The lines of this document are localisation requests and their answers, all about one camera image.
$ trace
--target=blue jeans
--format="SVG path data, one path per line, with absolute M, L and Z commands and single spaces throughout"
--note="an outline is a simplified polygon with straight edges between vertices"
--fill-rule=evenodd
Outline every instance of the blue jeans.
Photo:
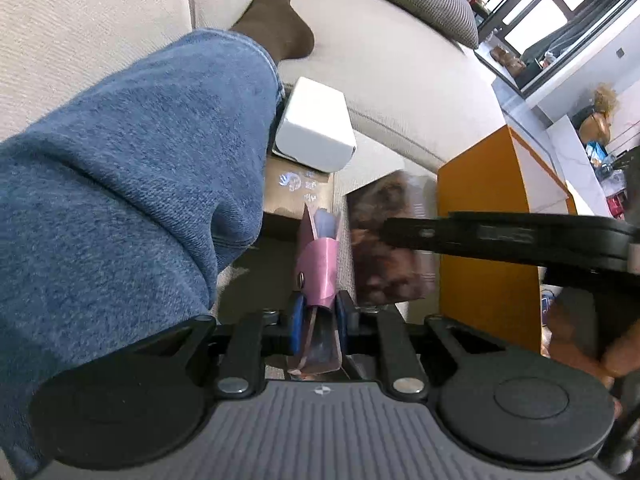
M 46 379 L 196 314 L 257 237 L 269 55 L 197 30 L 0 144 L 0 447 L 45 465 L 28 404 Z

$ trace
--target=white wall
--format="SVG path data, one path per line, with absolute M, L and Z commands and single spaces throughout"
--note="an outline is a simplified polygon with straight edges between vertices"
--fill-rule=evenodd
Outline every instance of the white wall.
M 640 144 L 640 80 L 618 95 L 620 107 L 611 121 L 607 151 L 619 155 Z
M 619 48 L 625 51 L 621 59 L 616 55 Z M 563 115 L 571 116 L 580 108 L 590 104 L 593 90 L 599 83 L 609 83 L 618 94 L 622 95 L 638 80 L 640 80 L 640 16 L 629 23 L 574 74 L 540 100 L 538 106 L 555 122 Z M 640 88 L 635 95 L 640 96 Z

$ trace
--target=cardboard box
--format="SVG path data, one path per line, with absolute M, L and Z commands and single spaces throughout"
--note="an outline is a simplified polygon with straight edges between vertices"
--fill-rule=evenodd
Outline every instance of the cardboard box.
M 295 240 L 305 203 L 334 211 L 334 176 L 267 155 L 261 235 Z
M 508 126 L 438 171 L 438 214 L 453 211 L 576 214 L 565 184 Z M 540 352 L 538 268 L 442 256 L 440 313 Z

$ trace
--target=blonde hair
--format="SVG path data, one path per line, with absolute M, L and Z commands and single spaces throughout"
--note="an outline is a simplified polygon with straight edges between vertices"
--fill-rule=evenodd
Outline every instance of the blonde hair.
M 593 93 L 593 107 L 609 121 L 618 107 L 618 94 L 607 83 L 600 83 Z

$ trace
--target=brown sock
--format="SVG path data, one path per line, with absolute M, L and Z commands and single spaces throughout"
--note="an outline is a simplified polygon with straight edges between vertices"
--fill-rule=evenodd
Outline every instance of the brown sock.
M 253 0 L 231 30 L 263 46 L 276 64 L 306 57 L 314 49 L 314 34 L 291 8 L 290 1 Z

